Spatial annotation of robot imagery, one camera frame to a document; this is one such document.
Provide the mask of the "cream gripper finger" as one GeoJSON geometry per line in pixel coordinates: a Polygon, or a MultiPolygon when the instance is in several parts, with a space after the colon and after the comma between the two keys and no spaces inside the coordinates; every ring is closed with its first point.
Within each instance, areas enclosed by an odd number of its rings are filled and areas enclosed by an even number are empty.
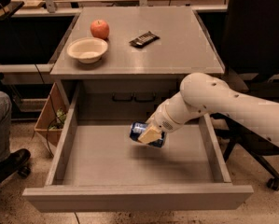
{"type": "Polygon", "coordinates": [[[161,129],[153,124],[148,124],[146,129],[139,135],[138,141],[143,144],[154,142],[161,138],[161,129]]]}

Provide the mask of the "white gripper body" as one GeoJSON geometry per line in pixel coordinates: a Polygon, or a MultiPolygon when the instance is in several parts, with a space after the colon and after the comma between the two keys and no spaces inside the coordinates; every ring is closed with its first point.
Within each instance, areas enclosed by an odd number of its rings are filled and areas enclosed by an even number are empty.
{"type": "Polygon", "coordinates": [[[147,119],[147,124],[155,126],[158,130],[172,133],[180,129],[185,121],[179,111],[169,110],[166,107],[158,107],[156,111],[147,119]]]}

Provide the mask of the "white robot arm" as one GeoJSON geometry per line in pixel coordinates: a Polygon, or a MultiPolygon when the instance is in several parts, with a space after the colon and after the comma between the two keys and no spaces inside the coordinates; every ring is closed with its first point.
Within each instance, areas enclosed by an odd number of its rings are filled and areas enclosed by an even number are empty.
{"type": "Polygon", "coordinates": [[[179,92],[161,103],[138,137],[143,144],[172,133],[206,113],[220,113],[279,147],[279,103],[239,93],[216,77],[192,73],[179,92]]]}

